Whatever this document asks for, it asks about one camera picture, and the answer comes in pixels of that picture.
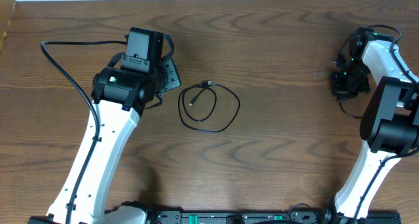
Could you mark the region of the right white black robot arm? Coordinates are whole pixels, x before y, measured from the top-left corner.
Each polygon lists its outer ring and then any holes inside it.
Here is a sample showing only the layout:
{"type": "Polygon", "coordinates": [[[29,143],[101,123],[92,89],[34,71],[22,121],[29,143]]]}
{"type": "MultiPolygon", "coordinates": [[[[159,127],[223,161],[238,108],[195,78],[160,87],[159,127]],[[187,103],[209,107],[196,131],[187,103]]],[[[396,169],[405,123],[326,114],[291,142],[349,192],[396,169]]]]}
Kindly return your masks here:
{"type": "Polygon", "coordinates": [[[400,223],[394,211],[370,211],[369,206],[389,171],[403,158],[418,153],[418,77],[403,61],[397,37],[360,27],[343,43],[331,74],[331,94],[338,103],[376,90],[362,116],[360,154],[343,187],[326,210],[324,223],[400,223]]]}

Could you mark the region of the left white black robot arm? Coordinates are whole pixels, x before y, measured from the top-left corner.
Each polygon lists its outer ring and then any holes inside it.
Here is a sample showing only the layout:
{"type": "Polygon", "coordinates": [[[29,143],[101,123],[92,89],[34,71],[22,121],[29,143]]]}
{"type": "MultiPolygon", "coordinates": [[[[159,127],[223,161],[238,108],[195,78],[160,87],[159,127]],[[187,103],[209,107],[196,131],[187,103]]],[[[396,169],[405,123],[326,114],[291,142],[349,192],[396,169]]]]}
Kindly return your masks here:
{"type": "Polygon", "coordinates": [[[121,42],[126,51],[115,54],[94,76],[87,95],[41,44],[47,59],[69,80],[88,104],[90,114],[81,146],[66,182],[44,216],[29,223],[150,223],[149,210],[123,204],[107,213],[110,184],[128,138],[140,122],[148,102],[180,86],[173,52],[162,53],[168,34],[132,27],[121,42]]]}

